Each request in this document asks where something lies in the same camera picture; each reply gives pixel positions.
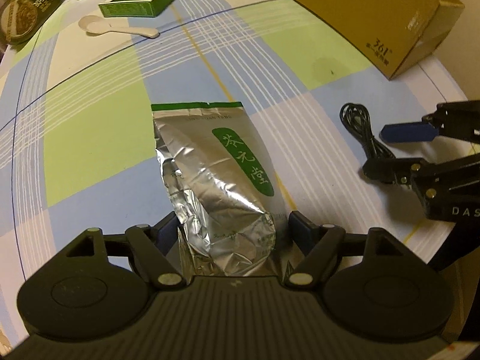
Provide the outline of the silver green tea pouch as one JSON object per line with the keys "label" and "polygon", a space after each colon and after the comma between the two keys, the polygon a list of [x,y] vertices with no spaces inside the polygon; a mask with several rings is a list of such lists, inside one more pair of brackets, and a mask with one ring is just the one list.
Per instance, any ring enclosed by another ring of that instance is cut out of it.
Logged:
{"label": "silver green tea pouch", "polygon": [[151,111],[184,275],[281,275],[285,203],[241,102],[154,104]]}

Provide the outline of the white plastic spoon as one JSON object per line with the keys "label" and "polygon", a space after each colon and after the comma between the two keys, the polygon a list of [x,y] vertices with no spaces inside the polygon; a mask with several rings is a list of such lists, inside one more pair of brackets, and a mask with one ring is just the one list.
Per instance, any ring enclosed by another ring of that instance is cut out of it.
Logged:
{"label": "white plastic spoon", "polygon": [[86,33],[97,36],[106,33],[124,33],[155,39],[160,35],[156,28],[115,26],[99,16],[84,16],[78,21],[78,25]]}

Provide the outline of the green spray medicine box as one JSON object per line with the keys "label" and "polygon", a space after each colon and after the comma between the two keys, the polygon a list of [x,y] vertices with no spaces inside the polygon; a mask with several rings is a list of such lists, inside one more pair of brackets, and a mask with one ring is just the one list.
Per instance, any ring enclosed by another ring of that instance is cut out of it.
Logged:
{"label": "green spray medicine box", "polygon": [[174,0],[105,0],[98,7],[104,17],[154,18]]}

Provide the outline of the large brown cardboard box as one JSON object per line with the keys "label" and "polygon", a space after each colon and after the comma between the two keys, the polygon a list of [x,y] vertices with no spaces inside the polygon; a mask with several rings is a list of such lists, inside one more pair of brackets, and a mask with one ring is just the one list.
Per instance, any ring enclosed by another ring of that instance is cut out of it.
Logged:
{"label": "large brown cardboard box", "polygon": [[431,55],[465,9],[460,0],[295,0],[389,80]]}

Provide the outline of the checked tablecloth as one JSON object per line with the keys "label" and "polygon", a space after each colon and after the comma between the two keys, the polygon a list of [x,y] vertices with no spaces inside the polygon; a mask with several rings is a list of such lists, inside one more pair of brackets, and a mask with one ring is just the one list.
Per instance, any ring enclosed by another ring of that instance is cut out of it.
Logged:
{"label": "checked tablecloth", "polygon": [[196,249],[230,269],[255,261],[239,221],[299,211],[349,232],[387,229],[430,260],[453,226],[425,218],[414,191],[361,174],[347,103],[374,132],[462,91],[436,58],[387,80],[292,0],[174,0],[146,39],[97,37],[79,20],[103,0],[65,0],[1,61],[1,351],[26,337],[21,285],[86,228],[122,233],[177,209],[215,213]]}

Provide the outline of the dark oval food tray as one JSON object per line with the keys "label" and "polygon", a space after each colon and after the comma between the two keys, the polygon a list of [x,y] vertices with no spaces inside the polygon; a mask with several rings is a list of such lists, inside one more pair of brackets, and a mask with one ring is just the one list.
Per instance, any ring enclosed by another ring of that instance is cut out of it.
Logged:
{"label": "dark oval food tray", "polygon": [[1,41],[25,43],[60,7],[63,0],[7,0],[1,6]]}

